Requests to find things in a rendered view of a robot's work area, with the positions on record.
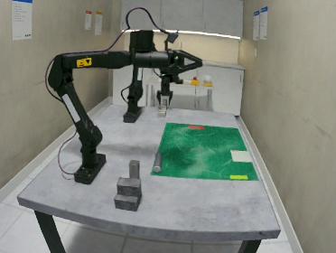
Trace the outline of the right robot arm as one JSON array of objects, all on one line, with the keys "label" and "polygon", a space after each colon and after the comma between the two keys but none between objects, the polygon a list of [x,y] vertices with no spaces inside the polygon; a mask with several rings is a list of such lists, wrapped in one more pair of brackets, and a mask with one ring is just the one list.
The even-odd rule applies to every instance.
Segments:
[{"label": "right robot arm", "polygon": [[[106,159],[106,155],[98,154],[97,146],[103,136],[98,125],[90,120],[82,106],[72,81],[72,69],[108,68],[121,69],[135,65],[136,68],[151,69],[150,50],[154,47],[154,31],[138,30],[130,32],[129,51],[83,52],[59,54],[55,56],[48,77],[48,83],[56,91],[68,110],[77,128],[82,143],[82,165],[74,174],[74,178],[89,181]],[[100,159],[100,160],[99,160]]]}]

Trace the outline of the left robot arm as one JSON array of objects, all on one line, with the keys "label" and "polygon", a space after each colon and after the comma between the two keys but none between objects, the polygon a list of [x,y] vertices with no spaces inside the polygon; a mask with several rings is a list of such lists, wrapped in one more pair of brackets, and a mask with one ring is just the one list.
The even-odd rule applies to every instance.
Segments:
[{"label": "left robot arm", "polygon": [[[139,50],[139,51],[153,51],[158,52],[155,49],[155,43],[154,47],[151,48],[151,50]],[[129,88],[128,96],[126,99],[128,99],[128,108],[127,112],[123,115],[123,117],[130,117],[134,118],[135,115],[139,113],[139,111],[142,109],[141,107],[138,107],[138,102],[140,98],[142,97],[142,94],[144,92],[142,79],[143,79],[143,69],[144,68],[134,68],[134,77],[133,84]],[[170,84],[173,82],[179,81],[178,74],[171,74],[167,70],[159,69],[161,74],[165,74],[162,76],[161,83],[166,86],[166,84]],[[134,115],[133,115],[134,114]]]}]

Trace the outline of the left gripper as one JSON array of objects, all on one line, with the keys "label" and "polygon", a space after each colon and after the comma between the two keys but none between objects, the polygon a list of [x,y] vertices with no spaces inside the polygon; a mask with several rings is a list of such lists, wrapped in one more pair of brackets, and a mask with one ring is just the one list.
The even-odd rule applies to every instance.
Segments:
[{"label": "left gripper", "polygon": [[173,97],[173,91],[170,90],[170,84],[166,84],[165,86],[164,84],[161,83],[161,90],[157,90],[157,95],[159,96],[156,97],[159,101],[159,105],[161,105],[161,94],[162,96],[169,97],[169,106],[170,106],[170,102]]}]

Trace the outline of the green mat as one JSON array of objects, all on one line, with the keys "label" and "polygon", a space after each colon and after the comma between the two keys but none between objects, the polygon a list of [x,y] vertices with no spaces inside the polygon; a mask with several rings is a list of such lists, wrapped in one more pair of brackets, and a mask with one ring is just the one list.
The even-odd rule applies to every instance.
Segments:
[{"label": "green mat", "polygon": [[235,127],[167,123],[157,153],[159,173],[150,175],[224,181],[259,181]]}]

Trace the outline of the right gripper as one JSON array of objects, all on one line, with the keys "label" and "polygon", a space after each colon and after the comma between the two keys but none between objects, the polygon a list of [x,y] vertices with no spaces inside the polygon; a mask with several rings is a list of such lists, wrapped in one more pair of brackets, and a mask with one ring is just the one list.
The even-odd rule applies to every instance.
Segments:
[{"label": "right gripper", "polygon": [[[152,52],[151,66],[154,69],[168,69],[168,72],[180,74],[188,70],[194,70],[202,67],[202,59],[185,52],[183,50],[172,50],[168,48],[168,40],[171,36],[169,33],[164,41],[164,50],[167,52]],[[187,55],[188,54],[188,55]],[[177,56],[177,59],[176,59]],[[184,65],[184,58],[194,61],[194,63]],[[190,67],[191,66],[191,67]]]}]

